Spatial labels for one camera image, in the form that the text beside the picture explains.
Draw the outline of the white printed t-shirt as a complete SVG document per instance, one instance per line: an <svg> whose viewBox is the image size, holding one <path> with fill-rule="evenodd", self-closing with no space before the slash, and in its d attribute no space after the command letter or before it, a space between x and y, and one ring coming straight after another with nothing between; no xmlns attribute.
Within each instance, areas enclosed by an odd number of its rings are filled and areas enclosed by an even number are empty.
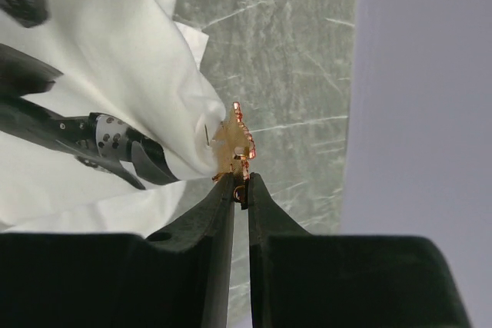
<svg viewBox="0 0 492 328"><path fill-rule="evenodd" d="M2 232L150 235L226 112L177 0L1 0Z"/></svg>

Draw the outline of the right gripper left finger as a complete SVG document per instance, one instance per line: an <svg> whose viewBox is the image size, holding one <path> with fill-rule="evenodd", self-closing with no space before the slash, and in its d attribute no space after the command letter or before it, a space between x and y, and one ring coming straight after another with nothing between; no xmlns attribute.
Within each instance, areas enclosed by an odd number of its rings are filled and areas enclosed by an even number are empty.
<svg viewBox="0 0 492 328"><path fill-rule="evenodd" d="M3 234L3 327L224 327L234 181L149 237Z"/></svg>

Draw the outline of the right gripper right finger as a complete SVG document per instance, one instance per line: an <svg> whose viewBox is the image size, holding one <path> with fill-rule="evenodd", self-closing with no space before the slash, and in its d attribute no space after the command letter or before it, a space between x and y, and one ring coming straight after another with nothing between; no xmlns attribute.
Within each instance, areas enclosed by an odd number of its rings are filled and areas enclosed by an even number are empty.
<svg viewBox="0 0 492 328"><path fill-rule="evenodd" d="M256 327L469 327L454 278L425 237L314 235L248 185Z"/></svg>

